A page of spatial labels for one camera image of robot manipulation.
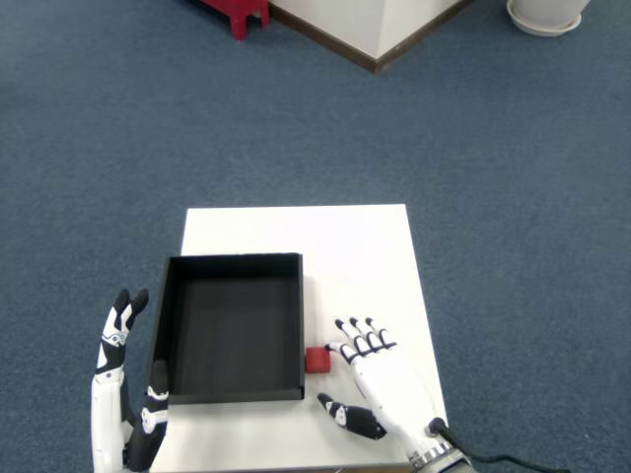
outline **white table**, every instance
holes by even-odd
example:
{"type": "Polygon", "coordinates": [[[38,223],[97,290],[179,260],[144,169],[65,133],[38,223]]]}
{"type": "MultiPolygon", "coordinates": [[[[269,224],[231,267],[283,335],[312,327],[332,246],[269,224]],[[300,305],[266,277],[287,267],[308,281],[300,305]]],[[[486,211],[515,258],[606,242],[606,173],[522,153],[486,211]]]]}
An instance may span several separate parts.
{"type": "MultiPolygon", "coordinates": [[[[188,210],[182,255],[266,252],[304,255],[306,347],[343,340],[335,318],[374,318],[408,352],[446,418],[404,205],[188,210]]],[[[391,436],[345,432],[317,402],[323,391],[365,405],[347,370],[333,356],[330,373],[306,374],[303,401],[171,406],[152,471],[406,464],[391,436]]]]}

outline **open box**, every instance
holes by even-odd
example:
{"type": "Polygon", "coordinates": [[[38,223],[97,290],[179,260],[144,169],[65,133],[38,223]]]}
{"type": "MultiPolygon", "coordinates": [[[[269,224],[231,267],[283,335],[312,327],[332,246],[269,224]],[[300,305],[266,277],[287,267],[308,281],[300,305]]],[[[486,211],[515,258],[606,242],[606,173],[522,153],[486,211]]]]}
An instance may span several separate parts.
{"type": "Polygon", "coordinates": [[[155,360],[172,404],[303,399],[302,255],[170,258],[155,360]]]}

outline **brown baseboard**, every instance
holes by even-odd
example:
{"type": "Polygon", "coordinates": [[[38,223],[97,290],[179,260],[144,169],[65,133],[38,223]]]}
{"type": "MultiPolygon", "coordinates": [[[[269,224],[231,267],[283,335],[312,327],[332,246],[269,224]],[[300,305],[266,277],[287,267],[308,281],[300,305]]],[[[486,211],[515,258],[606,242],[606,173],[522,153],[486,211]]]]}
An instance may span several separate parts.
{"type": "Polygon", "coordinates": [[[406,51],[408,51],[414,44],[420,42],[422,39],[433,33],[435,30],[438,29],[440,25],[456,15],[460,10],[462,10],[464,7],[472,2],[473,0],[459,0],[454,5],[452,5],[452,7],[445,10],[430,23],[419,28],[416,32],[408,36],[402,42],[400,42],[395,47],[385,52],[378,58],[369,56],[356,47],[353,47],[350,44],[342,41],[341,39],[338,39],[337,37],[324,32],[320,28],[315,27],[311,23],[298,18],[296,15],[283,10],[282,8],[272,3],[269,4],[269,11],[272,17],[274,17],[283,25],[286,25],[289,28],[296,30],[298,33],[305,35],[315,42],[318,42],[331,51],[336,52],[337,54],[345,57],[351,62],[354,62],[358,66],[361,66],[370,72],[377,73],[384,69],[395,59],[400,57],[402,54],[404,54],[406,51]]]}

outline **white robotic hand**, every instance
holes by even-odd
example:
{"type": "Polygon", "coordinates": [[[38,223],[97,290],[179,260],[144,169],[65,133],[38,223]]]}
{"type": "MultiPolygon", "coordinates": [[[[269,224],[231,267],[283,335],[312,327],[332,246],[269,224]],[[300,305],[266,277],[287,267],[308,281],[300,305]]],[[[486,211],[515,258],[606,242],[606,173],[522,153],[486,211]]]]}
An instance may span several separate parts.
{"type": "Polygon", "coordinates": [[[169,381],[167,364],[155,362],[140,418],[129,406],[123,370],[125,342],[136,315],[149,295],[135,299],[123,290],[109,311],[92,380],[92,455],[96,473],[147,470],[158,453],[167,428],[169,381]]]}
{"type": "Polygon", "coordinates": [[[436,417],[432,398],[396,343],[371,318],[351,318],[336,325],[351,345],[329,343],[326,348],[339,354],[350,366],[355,383],[370,410],[346,406],[321,393],[318,399],[337,424],[355,434],[380,439],[395,435],[417,471],[446,471],[468,463],[462,453],[441,436],[430,434],[428,426],[436,417]]]}

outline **black cable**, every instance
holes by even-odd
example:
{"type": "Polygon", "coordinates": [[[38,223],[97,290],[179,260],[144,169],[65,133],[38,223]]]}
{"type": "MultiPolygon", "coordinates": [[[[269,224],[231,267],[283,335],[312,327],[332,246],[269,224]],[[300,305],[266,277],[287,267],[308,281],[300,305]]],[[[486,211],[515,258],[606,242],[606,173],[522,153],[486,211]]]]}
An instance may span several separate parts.
{"type": "Polygon", "coordinates": [[[541,473],[571,473],[570,470],[565,468],[548,468],[546,466],[537,465],[535,463],[530,463],[529,461],[522,460],[513,455],[500,454],[500,455],[492,455],[492,456],[482,456],[476,455],[471,451],[467,450],[462,446],[460,440],[454,435],[454,433],[447,427],[445,421],[440,417],[437,417],[429,425],[430,432],[434,435],[440,434],[443,438],[451,443],[453,446],[458,448],[462,453],[466,456],[479,461],[480,463],[496,463],[498,461],[510,461],[515,463],[516,465],[520,465],[523,468],[527,468],[529,470],[540,471],[541,473]]]}

